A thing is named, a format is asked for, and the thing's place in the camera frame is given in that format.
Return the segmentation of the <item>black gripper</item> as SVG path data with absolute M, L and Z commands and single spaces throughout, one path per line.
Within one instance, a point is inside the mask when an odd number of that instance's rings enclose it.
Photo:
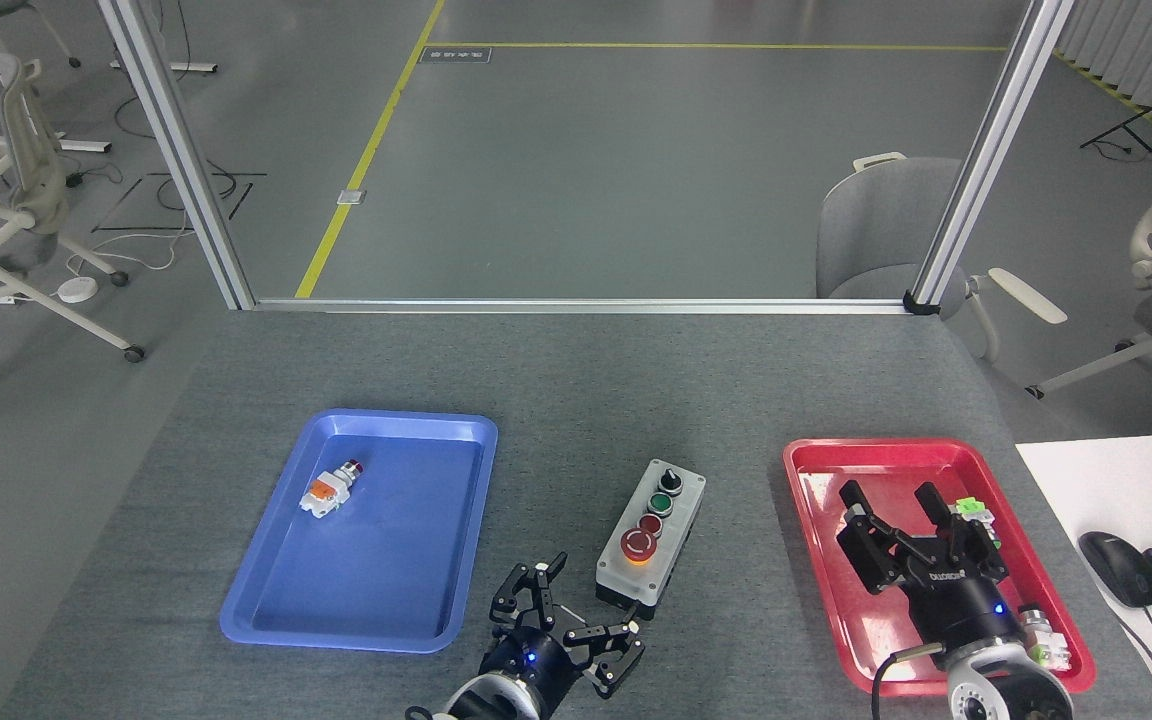
M 503 712 L 556 711 L 579 676 L 608 700 L 643 655 L 635 620 L 550 634 L 561 626 L 550 582 L 562 573 L 567 558 L 558 552 L 550 562 L 513 564 L 493 594 L 492 632 L 503 635 L 484 657 L 483 675 L 486 698 Z M 540 629 L 516 628 L 529 611 L 538 612 Z
M 846 510 L 838 546 L 870 594 L 901 584 L 920 639 L 943 646 L 934 662 L 983 642 L 1020 642 L 1020 620 L 998 588 L 1009 569 L 986 503 L 977 497 L 950 503 L 933 483 L 923 483 L 915 497 L 934 525 L 923 552 L 904 530 L 878 518 L 858 482 L 846 480 L 838 497 Z

